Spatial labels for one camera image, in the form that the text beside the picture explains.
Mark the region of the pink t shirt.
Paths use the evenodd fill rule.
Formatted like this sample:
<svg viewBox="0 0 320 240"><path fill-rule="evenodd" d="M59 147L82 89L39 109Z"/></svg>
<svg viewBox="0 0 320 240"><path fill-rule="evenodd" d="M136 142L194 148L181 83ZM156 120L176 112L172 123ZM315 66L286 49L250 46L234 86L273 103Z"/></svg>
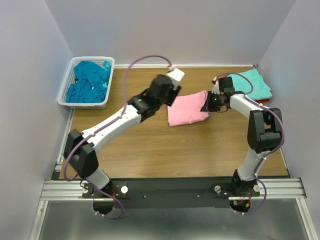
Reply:
<svg viewBox="0 0 320 240"><path fill-rule="evenodd" d="M209 117L208 111L201 111L208 97L207 91L177 96L167 107L167 122L170 127L202 122Z"/></svg>

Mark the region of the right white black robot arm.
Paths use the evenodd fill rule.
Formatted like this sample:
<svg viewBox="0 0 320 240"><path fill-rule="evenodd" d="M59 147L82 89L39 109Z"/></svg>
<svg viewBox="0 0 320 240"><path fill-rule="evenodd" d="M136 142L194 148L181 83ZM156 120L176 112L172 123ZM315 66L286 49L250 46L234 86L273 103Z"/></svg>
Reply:
<svg viewBox="0 0 320 240"><path fill-rule="evenodd" d="M250 99L248 93L236 91L229 75L215 77L212 84L213 88L207 93L202 112L219 113L222 107L226 107L248 119L248 151L230 183L230 191L241 196L254 188L262 165L284 143L282 113L279 108L268 108Z"/></svg>

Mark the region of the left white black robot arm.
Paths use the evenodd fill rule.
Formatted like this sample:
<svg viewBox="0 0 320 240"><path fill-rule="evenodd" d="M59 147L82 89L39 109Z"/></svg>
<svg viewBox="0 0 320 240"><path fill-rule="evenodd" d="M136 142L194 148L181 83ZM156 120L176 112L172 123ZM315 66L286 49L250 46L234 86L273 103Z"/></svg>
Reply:
<svg viewBox="0 0 320 240"><path fill-rule="evenodd" d="M127 129L152 117L162 105L171 106L181 90L184 72L174 69L157 75L149 88L133 96L111 117L82 132L74 129L67 137L63 156L78 176L91 182L93 191L101 198L111 191L111 179L99 167L97 153L108 142Z"/></svg>

